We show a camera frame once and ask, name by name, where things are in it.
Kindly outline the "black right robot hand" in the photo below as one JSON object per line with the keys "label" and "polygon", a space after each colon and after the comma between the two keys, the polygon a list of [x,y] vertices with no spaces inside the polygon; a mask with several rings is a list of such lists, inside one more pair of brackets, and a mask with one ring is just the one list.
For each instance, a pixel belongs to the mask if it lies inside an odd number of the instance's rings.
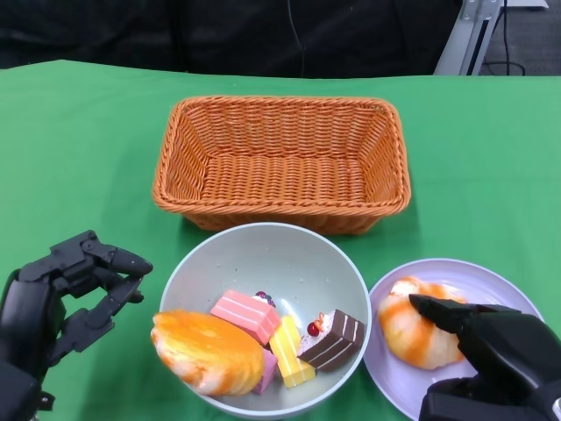
{"label": "black right robot hand", "polygon": [[560,340],[541,319],[497,304],[457,303],[419,294],[421,316],[458,337],[473,377],[434,383],[421,420],[558,420]]}

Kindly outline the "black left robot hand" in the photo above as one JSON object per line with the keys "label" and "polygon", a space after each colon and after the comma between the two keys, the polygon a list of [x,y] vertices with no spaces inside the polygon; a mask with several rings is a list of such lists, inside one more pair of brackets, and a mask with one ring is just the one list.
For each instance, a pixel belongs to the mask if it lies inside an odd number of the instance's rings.
{"label": "black left robot hand", "polygon": [[1,298],[1,355],[35,379],[82,352],[113,326],[153,266],[85,231],[11,273]]}

